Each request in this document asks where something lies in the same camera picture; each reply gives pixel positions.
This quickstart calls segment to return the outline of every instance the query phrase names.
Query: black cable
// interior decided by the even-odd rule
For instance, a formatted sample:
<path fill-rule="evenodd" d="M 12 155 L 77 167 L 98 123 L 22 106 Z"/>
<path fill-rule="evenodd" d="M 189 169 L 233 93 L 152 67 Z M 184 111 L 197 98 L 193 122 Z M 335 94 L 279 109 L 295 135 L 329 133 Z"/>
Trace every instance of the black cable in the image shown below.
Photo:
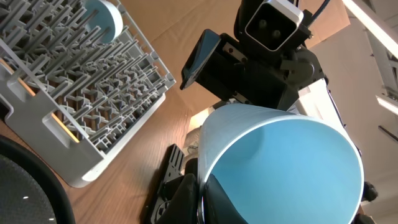
<path fill-rule="evenodd" d="M 330 100 L 331 100 L 331 103 L 332 103 L 333 107 L 335 108 L 337 117 L 338 117 L 338 119 L 340 120 L 341 125 L 345 128 L 345 125 L 344 125 L 344 123 L 343 123 L 343 119 L 341 118 L 340 112 L 339 112 L 338 109 L 337 109 L 336 103 L 335 103 L 333 97 L 331 97 L 331 94 L 330 94 L 329 90 L 328 90 L 327 92 L 328 92 L 328 94 L 329 94 L 329 98 L 330 98 Z"/>
<path fill-rule="evenodd" d="M 326 6 L 329 4 L 329 2 L 330 2 L 330 0 L 325 0 L 325 1 L 322 3 L 321 7 L 319 7 L 319 9 L 318 9 L 318 10 L 314 13 L 314 15 L 311 17 L 311 21 L 310 21 L 310 23 L 309 23 L 308 26 L 310 26 L 310 25 L 315 21 L 315 19 L 318 18 L 318 16 L 323 12 L 323 10 L 326 8 Z"/>

